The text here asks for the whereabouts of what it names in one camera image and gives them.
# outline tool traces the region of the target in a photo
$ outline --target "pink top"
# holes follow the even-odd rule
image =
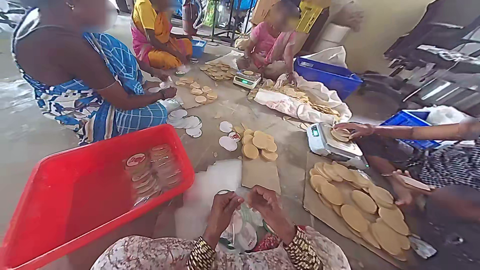
[[[275,44],[276,37],[272,37],[268,33],[269,25],[266,22],[259,23],[250,34],[250,39],[255,43],[253,53],[267,57]]]
[[[287,44],[294,40],[294,32],[282,32],[278,37],[268,33],[270,26],[266,22],[259,23],[250,34],[250,40],[255,43],[252,54],[255,66],[262,67],[283,60]]]

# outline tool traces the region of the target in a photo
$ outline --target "foot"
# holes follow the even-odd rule
[[[409,205],[413,202],[413,196],[409,189],[404,187],[398,179],[394,177],[389,177],[390,183],[392,183],[393,190],[398,196],[398,200],[395,202],[396,205]]]

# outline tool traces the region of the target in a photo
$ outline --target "blue plastic crate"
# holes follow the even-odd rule
[[[294,70],[305,80],[321,82],[328,89],[336,90],[341,100],[345,100],[363,81],[347,68],[297,57]]]
[[[381,125],[429,126],[431,124],[426,121],[429,114],[429,111],[401,110]],[[440,143],[433,140],[400,140],[415,148],[436,148],[440,146]]]
[[[200,58],[205,51],[206,45],[207,45],[206,41],[192,40],[192,57]]]

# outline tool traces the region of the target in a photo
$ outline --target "red plastic tray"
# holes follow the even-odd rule
[[[183,179],[132,209],[131,177],[123,160],[169,144]],[[168,124],[78,147],[41,160],[33,169],[2,246],[2,269],[36,269],[100,238],[183,193],[194,171]]]

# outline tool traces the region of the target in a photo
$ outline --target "digital weighing scale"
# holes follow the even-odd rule
[[[233,77],[233,83],[241,87],[248,89],[254,89],[257,86],[258,82],[261,81],[262,77],[260,73],[253,73],[253,75],[244,74],[245,70],[237,71],[235,77]]]
[[[354,142],[339,142],[332,137],[332,126],[315,123],[307,129],[308,145],[313,153],[364,170],[368,164]]]

